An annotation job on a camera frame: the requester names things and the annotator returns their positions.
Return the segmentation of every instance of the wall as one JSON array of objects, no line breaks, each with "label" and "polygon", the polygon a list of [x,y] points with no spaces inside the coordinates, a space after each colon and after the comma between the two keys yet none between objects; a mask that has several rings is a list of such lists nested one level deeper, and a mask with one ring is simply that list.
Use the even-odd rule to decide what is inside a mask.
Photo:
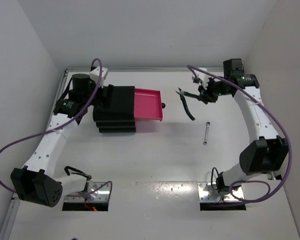
[{"label": "wall", "polygon": [[300,234],[300,0],[277,2],[245,67],[258,77],[265,105],[292,140],[285,190]]},{"label": "wall", "polygon": [[[0,148],[45,129],[60,77],[17,0],[0,0]],[[0,178],[9,186],[11,171],[22,166],[39,140],[0,156]],[[0,186],[0,230],[10,197]]]},{"label": "wall", "polygon": [[221,67],[248,56],[275,0],[18,0],[54,62]]}]

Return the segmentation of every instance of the white wall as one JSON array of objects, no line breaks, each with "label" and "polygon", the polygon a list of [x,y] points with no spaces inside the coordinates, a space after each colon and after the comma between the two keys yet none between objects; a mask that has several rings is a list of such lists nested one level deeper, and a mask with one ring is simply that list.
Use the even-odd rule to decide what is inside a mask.
[{"label": "white wall", "polygon": [[221,67],[248,56],[275,0],[18,0],[54,62]]},{"label": "white wall", "polygon": [[300,234],[300,0],[279,0],[245,63],[262,99],[286,127],[293,165],[286,194]]},{"label": "white wall", "polygon": [[[0,148],[45,129],[61,73],[49,57],[17,0],[0,0]],[[39,139],[6,150],[0,177],[21,167]],[[0,230],[11,193],[0,186]]]}]

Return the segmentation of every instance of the white table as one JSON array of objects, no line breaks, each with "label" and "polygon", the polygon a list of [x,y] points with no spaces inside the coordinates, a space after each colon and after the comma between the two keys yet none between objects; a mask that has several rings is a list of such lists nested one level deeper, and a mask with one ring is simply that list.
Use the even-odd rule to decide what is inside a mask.
[{"label": "white table", "polygon": [[[21,202],[10,240],[299,239],[284,189],[247,210],[200,211],[197,182],[209,181],[212,167],[221,172],[238,163],[249,144],[231,96],[208,105],[187,99],[196,118],[191,121],[175,92],[180,87],[197,93],[188,71],[116,71],[105,84],[160,90],[166,104],[163,121],[140,121],[136,134],[100,134],[91,107],[64,147],[55,177],[69,165],[94,181],[112,180],[108,212],[61,211],[61,202],[54,208]],[[211,126],[203,145],[207,121]],[[278,184],[268,182],[272,189]],[[266,190],[260,184],[243,186],[247,199]]]}]

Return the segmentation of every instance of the wrench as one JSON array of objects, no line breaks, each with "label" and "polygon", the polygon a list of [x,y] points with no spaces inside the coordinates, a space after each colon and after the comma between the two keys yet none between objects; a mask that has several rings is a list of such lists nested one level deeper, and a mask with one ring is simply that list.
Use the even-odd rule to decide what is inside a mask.
[{"label": "wrench", "polygon": [[207,143],[208,143],[209,127],[210,127],[210,122],[207,121],[207,122],[205,123],[205,135],[204,135],[203,145],[207,145]]}]

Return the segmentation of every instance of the pliers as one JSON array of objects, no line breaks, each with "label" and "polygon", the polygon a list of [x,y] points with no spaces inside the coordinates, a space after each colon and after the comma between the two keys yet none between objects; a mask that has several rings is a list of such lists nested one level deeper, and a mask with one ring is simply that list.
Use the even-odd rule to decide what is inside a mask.
[{"label": "pliers", "polygon": [[198,96],[195,95],[195,94],[189,93],[189,92],[187,92],[187,91],[182,91],[182,89],[179,88],[179,87],[178,87],[178,89],[179,89],[179,91],[175,91],[175,92],[176,92],[177,94],[179,94],[179,96],[180,96],[180,99],[181,99],[183,108],[184,108],[184,110],[185,110],[185,113],[188,115],[188,117],[189,117],[192,121],[196,120],[195,117],[192,116],[192,114],[191,114],[190,111],[189,111],[189,108],[188,108],[188,105],[187,105],[187,101],[186,101],[185,96],[186,96],[186,97],[190,97],[190,98],[194,98],[194,99],[198,99]]}]

